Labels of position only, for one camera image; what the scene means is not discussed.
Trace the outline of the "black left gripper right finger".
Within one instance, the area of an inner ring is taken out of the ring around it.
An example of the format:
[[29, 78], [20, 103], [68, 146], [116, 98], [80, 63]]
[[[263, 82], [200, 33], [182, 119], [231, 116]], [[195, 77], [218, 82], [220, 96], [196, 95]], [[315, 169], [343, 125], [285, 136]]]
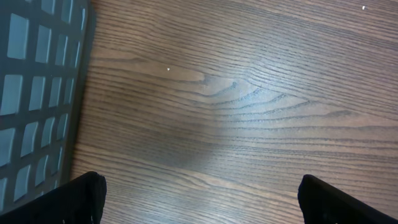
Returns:
[[397, 224], [397, 220], [306, 174], [298, 188], [305, 224]]

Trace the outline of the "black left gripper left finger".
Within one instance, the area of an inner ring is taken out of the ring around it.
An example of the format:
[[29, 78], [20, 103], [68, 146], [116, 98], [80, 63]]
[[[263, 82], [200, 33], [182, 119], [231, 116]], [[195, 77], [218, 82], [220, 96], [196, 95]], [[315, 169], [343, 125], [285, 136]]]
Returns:
[[1, 224], [100, 224], [106, 193], [105, 177], [90, 171], [1, 215]]

